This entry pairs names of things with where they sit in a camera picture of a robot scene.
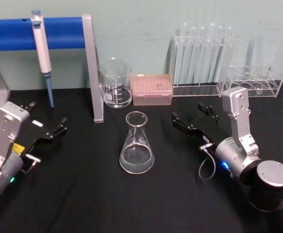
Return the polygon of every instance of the pipette tip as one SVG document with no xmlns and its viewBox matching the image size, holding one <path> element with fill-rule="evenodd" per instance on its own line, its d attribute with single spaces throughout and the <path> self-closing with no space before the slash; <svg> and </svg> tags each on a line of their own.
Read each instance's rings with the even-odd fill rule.
<svg viewBox="0 0 283 233">
<path fill-rule="evenodd" d="M 44 74 L 47 82 L 47 89 L 48 89 L 48 94 L 49 94 L 49 100 L 50 100 L 50 105 L 51 108 L 54 108 L 54 102 L 53 102 L 53 94 L 52 94 L 52 84 L 51 84 L 51 75 L 49 74 Z"/>
</svg>

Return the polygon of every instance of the pink pipette tip box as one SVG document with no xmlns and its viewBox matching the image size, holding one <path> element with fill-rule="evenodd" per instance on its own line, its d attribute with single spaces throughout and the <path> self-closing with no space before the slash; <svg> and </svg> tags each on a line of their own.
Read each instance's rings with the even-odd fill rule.
<svg viewBox="0 0 283 233">
<path fill-rule="evenodd" d="M 169 74 L 134 74 L 131 77 L 133 104 L 171 105 L 173 83 Z"/>
</svg>

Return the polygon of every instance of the erlenmeyer flask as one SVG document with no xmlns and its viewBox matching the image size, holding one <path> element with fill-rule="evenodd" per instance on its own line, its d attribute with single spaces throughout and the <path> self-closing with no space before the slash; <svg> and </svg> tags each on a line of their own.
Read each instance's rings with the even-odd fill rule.
<svg viewBox="0 0 283 233">
<path fill-rule="evenodd" d="M 130 112 L 126 116 L 129 130 L 119 162 L 128 173 L 142 174 L 148 171 L 155 161 L 144 129 L 147 120 L 146 114 L 138 111 Z"/>
</svg>

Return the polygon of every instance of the light green wall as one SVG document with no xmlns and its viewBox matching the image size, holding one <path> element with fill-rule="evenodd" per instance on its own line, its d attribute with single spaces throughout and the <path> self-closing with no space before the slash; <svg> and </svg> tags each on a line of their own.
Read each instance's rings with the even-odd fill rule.
<svg viewBox="0 0 283 233">
<path fill-rule="evenodd" d="M 267 35 L 267 56 L 281 35 L 276 60 L 283 71 L 282 0 L 0 0 L 0 18 L 27 18 L 32 9 L 45 17 L 92 14 L 99 60 L 123 58 L 135 73 L 162 73 L 170 38 L 184 21 L 231 25 L 242 38 Z M 243 52 L 236 50 L 234 63 L 242 62 Z M 50 58 L 54 88 L 87 85 L 84 50 L 53 50 Z M 0 71 L 11 89 L 45 88 L 35 51 L 0 52 Z"/>
</svg>

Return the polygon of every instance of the micropipette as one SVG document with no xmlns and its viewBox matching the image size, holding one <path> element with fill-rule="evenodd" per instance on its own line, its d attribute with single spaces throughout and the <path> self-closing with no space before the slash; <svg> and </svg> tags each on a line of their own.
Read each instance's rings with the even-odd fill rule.
<svg viewBox="0 0 283 233">
<path fill-rule="evenodd" d="M 48 51 L 44 17 L 40 15 L 39 10 L 33 10 L 31 13 L 33 14 L 33 17 L 31 18 L 31 24 L 38 54 L 39 65 L 41 72 L 46 78 L 50 105 L 52 108 L 54 108 L 51 84 L 51 63 Z"/>
</svg>

